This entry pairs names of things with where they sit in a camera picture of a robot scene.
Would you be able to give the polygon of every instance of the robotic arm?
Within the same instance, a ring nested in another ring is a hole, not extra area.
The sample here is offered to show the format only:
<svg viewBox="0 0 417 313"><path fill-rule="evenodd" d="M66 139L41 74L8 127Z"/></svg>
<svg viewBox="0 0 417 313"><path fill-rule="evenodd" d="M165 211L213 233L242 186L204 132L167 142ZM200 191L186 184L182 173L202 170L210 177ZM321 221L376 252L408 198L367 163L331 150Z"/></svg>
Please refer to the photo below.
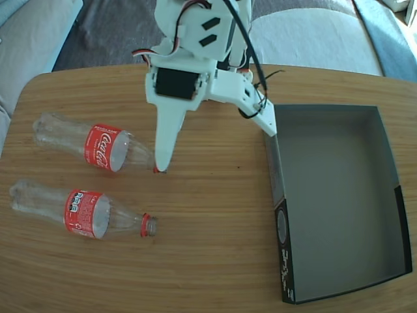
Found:
<svg viewBox="0 0 417 313"><path fill-rule="evenodd" d="M231 7L248 31L251 0L157 0L155 19L165 35L159 46L136 50L148 63L147 102L158 110L155 159L166 171L186 112L204 100L229 102L268 135L276 134L274 107L252 83L251 72L237 68L246 62L246 42ZM227 61L228 70L218 69Z"/></svg>

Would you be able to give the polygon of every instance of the bottle neck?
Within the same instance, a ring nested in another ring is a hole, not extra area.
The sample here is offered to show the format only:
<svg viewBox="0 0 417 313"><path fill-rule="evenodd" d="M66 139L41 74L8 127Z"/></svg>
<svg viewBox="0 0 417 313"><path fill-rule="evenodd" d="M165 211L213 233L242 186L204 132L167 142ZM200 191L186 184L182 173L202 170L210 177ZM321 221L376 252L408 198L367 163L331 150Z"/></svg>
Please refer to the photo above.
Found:
<svg viewBox="0 0 417 313"><path fill-rule="evenodd" d="M141 222L141 236L142 237L154 237L156 235L157 219L151 217L148 213L142 216Z"/></svg>

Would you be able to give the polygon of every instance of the blue blanket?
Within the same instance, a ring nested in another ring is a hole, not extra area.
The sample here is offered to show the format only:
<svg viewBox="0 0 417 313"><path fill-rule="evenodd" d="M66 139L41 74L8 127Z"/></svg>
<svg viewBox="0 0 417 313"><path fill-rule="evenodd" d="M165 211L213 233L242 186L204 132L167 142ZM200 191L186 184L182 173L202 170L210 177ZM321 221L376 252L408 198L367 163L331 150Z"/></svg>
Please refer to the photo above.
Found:
<svg viewBox="0 0 417 313"><path fill-rule="evenodd" d="M28 0L0 0L0 27Z"/></svg>
<svg viewBox="0 0 417 313"><path fill-rule="evenodd" d="M384 75L417 82L417 61L394 13L377 0L354 0L377 52Z"/></svg>

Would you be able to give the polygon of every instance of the coca-cola bottle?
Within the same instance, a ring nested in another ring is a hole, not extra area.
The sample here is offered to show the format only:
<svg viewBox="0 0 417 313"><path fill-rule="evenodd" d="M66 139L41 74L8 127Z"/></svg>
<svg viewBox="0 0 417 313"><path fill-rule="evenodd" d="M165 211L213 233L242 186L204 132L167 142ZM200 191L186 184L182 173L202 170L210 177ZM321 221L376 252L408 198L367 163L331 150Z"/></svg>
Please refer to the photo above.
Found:
<svg viewBox="0 0 417 313"><path fill-rule="evenodd" d="M154 155L131 133L108 125L73 121L43 113L33 123L37 145L65 151L109 171L154 167Z"/></svg>
<svg viewBox="0 0 417 313"><path fill-rule="evenodd" d="M154 217L131 212L100 192L50 188L20 179L10 188L10 195L13 210L87 237L111 239L129 233L146 237L156 233Z"/></svg>

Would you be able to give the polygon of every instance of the fabric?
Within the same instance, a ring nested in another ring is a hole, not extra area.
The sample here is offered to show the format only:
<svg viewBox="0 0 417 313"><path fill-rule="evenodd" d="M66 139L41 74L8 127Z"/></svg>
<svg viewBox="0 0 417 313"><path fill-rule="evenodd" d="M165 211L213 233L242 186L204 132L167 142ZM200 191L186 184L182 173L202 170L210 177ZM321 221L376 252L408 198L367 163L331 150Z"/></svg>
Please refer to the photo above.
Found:
<svg viewBox="0 0 417 313"><path fill-rule="evenodd" d="M366 30L341 12L299 8L273 13L252 23L250 38L262 63L382 74Z"/></svg>
<svg viewBox="0 0 417 313"><path fill-rule="evenodd" d="M28 0L0 0L0 27Z"/></svg>
<svg viewBox="0 0 417 313"><path fill-rule="evenodd" d="M399 12L399 11L405 10L410 3L410 0L382 0L382 1L384 1L384 3L391 8L392 12Z"/></svg>
<svg viewBox="0 0 417 313"><path fill-rule="evenodd" d="M142 62L131 51L150 48L162 39L154 21L155 4L155 0L84 0L54 70ZM356 16L351 0L255 0L252 17L314 7Z"/></svg>
<svg viewBox="0 0 417 313"><path fill-rule="evenodd" d="M394 13L376 0L355 0L384 75L417 82L417 62Z"/></svg>
<svg viewBox="0 0 417 313"><path fill-rule="evenodd" d="M0 152L25 85L63 44L80 0L30 0L0 27Z"/></svg>

